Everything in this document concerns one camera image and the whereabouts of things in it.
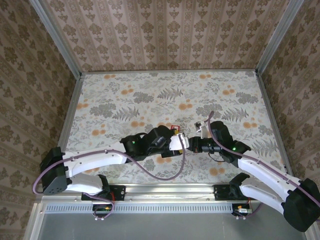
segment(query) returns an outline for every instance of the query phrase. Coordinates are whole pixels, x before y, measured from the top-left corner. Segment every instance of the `cable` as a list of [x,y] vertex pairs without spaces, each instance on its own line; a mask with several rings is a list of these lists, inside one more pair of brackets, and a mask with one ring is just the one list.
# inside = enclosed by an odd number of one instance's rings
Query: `cable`
[[111,197],[112,197],[112,201],[113,201],[113,203],[115,203],[116,198],[115,198],[115,194],[114,194],[114,192],[112,191],[112,192],[110,192],[110,194],[111,194]]
[[260,203],[259,206],[251,214],[248,214],[247,216],[243,216],[240,212],[237,212],[237,211],[233,211],[233,212],[240,215],[242,218],[251,218],[261,209],[262,206],[263,206],[263,203]]
[[99,201],[103,201],[103,202],[107,202],[107,204],[111,204],[112,205],[112,208],[111,210],[103,217],[98,217],[97,216],[97,208],[94,210],[94,217],[98,220],[98,219],[106,219],[107,217],[109,217],[111,215],[111,213],[115,210],[115,204],[110,201],[109,199],[106,199],[106,198],[103,198],[103,197],[99,197],[99,196],[93,196],[93,195],[90,195],[89,193],[86,193],[86,192],[83,192],[84,195],[88,196],[89,198],[92,198],[92,199],[96,199],[96,200],[99,200]]
[[[69,158],[62,159],[62,160],[59,160],[59,161],[53,163],[52,165],[47,167],[43,172],[40,173],[40,175],[37,177],[37,179],[35,180],[35,182],[34,182],[34,184],[32,186],[32,191],[35,194],[38,194],[38,195],[43,193],[43,192],[37,191],[37,185],[38,185],[39,181],[41,180],[41,178],[47,172],[49,172],[51,169],[53,169],[55,166],[57,166],[59,164],[63,164],[63,163],[68,162],[68,161],[71,161],[71,160],[74,160],[74,159],[80,159],[80,158],[83,158],[83,157],[86,157],[86,156],[95,155],[95,154],[101,154],[101,153],[105,153],[105,154],[115,153],[115,154],[122,155],[123,157],[129,159],[131,162],[135,163],[140,169],[142,169],[146,174],[148,174],[149,176],[153,177],[154,179],[157,179],[157,180],[160,180],[160,181],[173,180],[173,179],[175,179],[176,177],[178,177],[181,174],[182,170],[184,169],[185,162],[186,162],[186,149],[185,149],[184,143],[183,143],[183,141],[181,139],[181,135],[178,135],[178,138],[179,138],[179,141],[180,141],[180,144],[181,144],[181,147],[182,147],[182,163],[181,163],[181,167],[180,167],[180,170],[178,171],[178,173],[176,175],[172,176],[172,177],[169,177],[169,178],[157,177],[157,176],[151,174],[150,172],[148,172],[146,169],[144,169],[136,160],[134,160],[129,155],[127,155],[127,154],[125,154],[125,153],[123,153],[121,151],[118,151],[118,150],[114,150],[114,149],[107,150],[106,149],[106,150],[100,150],[100,151],[93,151],[93,152],[84,153],[84,154],[81,154],[81,155],[76,156],[76,157],[69,157]],[[95,217],[96,220],[98,220],[98,219],[104,220],[105,218],[109,217],[110,214],[114,211],[114,208],[115,208],[114,195],[112,196],[112,199],[113,199],[113,202],[112,202],[109,199],[106,199],[106,198],[103,198],[103,197],[98,197],[98,196],[93,196],[93,195],[91,195],[89,193],[86,193],[86,192],[83,192],[83,194],[88,196],[89,198],[100,200],[100,201],[103,201],[103,202],[107,202],[107,204],[111,204],[112,205],[112,208],[111,208],[110,212],[108,214],[106,214],[104,217],[98,217],[97,216],[97,209],[96,209],[94,211],[94,213],[93,213],[93,216]]]
[[306,190],[304,190],[302,187],[300,187],[298,184],[296,184],[295,182],[293,182],[292,180],[290,180],[288,177],[286,177],[285,175],[283,175],[283,173],[280,173],[276,170],[274,170],[272,167],[268,166],[267,164],[265,164],[263,161],[260,161],[252,156],[248,156],[245,154],[241,154],[235,151],[232,151],[228,148],[226,148],[225,146],[223,146],[215,137],[215,135],[212,132],[211,126],[210,126],[210,119],[213,117],[213,115],[215,114],[214,111],[210,112],[208,119],[206,120],[206,122],[208,123],[208,128],[209,128],[209,132],[211,134],[212,139],[215,141],[215,143],[222,149],[226,150],[227,152],[231,153],[231,154],[235,154],[238,155],[240,157],[246,158],[246,159],[250,159],[255,161],[256,163],[261,164],[262,166],[264,166],[266,169],[268,169],[269,171],[271,171],[272,173],[276,174],[278,177],[281,177],[282,179],[284,179],[285,181],[287,181],[287,183],[293,185],[295,188],[299,189],[301,192],[303,192],[305,195],[308,196],[309,199],[311,199],[319,208],[320,208],[320,202],[318,202],[313,196],[311,196]]
[[209,158],[211,158],[213,161],[217,162],[217,163],[225,163],[226,161],[219,161],[219,160],[216,160],[214,159],[211,155],[210,155],[210,152],[208,152],[208,155],[209,155]]
[[69,157],[69,158],[62,159],[62,160],[59,160],[59,161],[53,163],[52,165],[48,166],[43,172],[40,173],[40,175],[37,177],[37,179],[35,180],[35,182],[34,182],[34,184],[32,186],[32,191],[35,194],[42,194],[43,193],[43,192],[37,191],[37,184],[39,183],[41,178],[47,172],[49,172],[51,169],[53,169],[55,166],[57,166],[59,164],[63,164],[63,163],[68,162],[68,161],[71,161],[71,160],[80,159],[80,158],[83,158],[83,157],[87,157],[87,156],[91,156],[91,155],[95,155],[95,154],[102,154],[102,153],[105,153],[105,154],[109,154],[109,153],[119,154],[119,155],[129,159],[131,162],[135,163],[140,169],[142,169],[142,171],[144,171],[146,174],[148,174],[149,176],[151,176],[154,179],[157,179],[157,180],[160,180],[160,181],[173,180],[173,179],[177,178],[181,174],[182,170],[184,169],[185,162],[186,162],[186,149],[185,149],[184,143],[183,143],[183,141],[181,139],[181,135],[178,135],[178,138],[179,138],[179,141],[180,141],[180,144],[181,144],[181,147],[182,147],[182,163],[181,163],[181,167],[180,167],[180,170],[178,171],[178,173],[176,175],[172,176],[172,177],[162,178],[162,177],[155,176],[155,175],[151,174],[150,172],[148,172],[148,170],[144,169],[144,167],[141,166],[136,160],[134,160],[132,157],[130,157],[129,155],[125,154],[124,152],[121,152],[121,151],[118,151],[118,150],[114,150],[114,149],[110,149],[110,150],[105,149],[105,150],[99,150],[99,151],[92,151],[92,152],[84,153],[84,154],[78,155],[76,157],[74,157],[74,156],[73,157]]

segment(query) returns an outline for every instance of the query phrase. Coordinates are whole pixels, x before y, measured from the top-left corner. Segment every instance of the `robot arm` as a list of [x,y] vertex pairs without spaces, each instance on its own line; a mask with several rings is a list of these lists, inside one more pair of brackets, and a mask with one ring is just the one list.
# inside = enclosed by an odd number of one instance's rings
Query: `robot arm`
[[[180,133],[180,136],[183,136],[181,140],[184,148],[194,153],[219,153],[227,163],[259,179],[261,182],[245,173],[240,173],[230,182],[230,190],[235,196],[250,197],[269,205],[283,214],[294,228],[302,232],[306,231],[320,216],[320,208],[295,186],[289,184],[288,180],[275,174],[281,172],[271,164],[264,162],[256,155],[254,157],[258,158],[258,162],[234,154],[234,152],[243,154],[251,149],[243,142],[233,140],[223,122],[212,122],[210,127],[218,142],[233,153],[222,149],[212,138],[205,138],[205,134],[201,134],[202,137],[187,138]],[[69,161],[58,164],[44,174],[43,194],[54,195],[65,190],[91,195],[99,195],[103,190],[108,192],[109,185],[105,176],[81,173],[106,165],[130,162],[123,155],[108,152],[108,150],[117,150],[135,161],[142,161],[156,154],[161,154],[163,158],[178,156],[181,154],[182,144],[175,129],[159,126],[148,134],[130,135],[122,138],[120,142],[96,148],[94,151],[62,153],[59,147],[53,148],[41,162],[42,172],[57,161],[62,159]],[[286,177],[320,201],[319,190],[313,181],[310,179],[301,181],[288,174]]]

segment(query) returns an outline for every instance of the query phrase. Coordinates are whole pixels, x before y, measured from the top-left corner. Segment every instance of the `red wire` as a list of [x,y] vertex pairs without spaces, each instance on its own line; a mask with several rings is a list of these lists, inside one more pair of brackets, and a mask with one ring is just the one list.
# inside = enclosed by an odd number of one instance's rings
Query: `red wire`
[[113,203],[115,203],[116,198],[115,198],[115,194],[114,194],[114,192],[112,191],[112,192],[110,192],[110,194],[111,194],[111,196],[112,196],[112,201],[113,201]]

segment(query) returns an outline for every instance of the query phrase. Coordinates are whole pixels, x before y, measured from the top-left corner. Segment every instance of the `wall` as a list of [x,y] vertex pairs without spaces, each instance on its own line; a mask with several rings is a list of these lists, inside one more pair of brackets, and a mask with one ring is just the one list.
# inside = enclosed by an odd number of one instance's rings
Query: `wall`
[[0,1],[0,239],[22,239],[75,79],[28,1]]
[[262,75],[291,166],[320,186],[320,1],[305,0]]
[[289,0],[45,0],[82,72],[254,69]]

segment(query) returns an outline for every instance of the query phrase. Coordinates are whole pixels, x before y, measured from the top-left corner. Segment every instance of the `floral tablecloth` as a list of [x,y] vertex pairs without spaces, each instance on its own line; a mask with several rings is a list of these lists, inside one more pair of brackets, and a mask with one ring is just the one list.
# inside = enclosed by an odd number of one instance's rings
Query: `floral tablecloth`
[[[194,123],[221,120],[233,139],[251,146],[267,162],[284,171],[283,161],[253,71],[186,71],[88,74],[73,119],[67,150],[83,151],[119,141],[152,128],[178,125],[188,137],[197,136]],[[213,157],[222,158],[216,153]],[[147,157],[140,163],[158,177],[178,172],[181,156]],[[174,183],[229,182],[240,172],[217,163],[206,153],[188,152]],[[103,174],[110,183],[156,183],[132,163],[88,170]]]

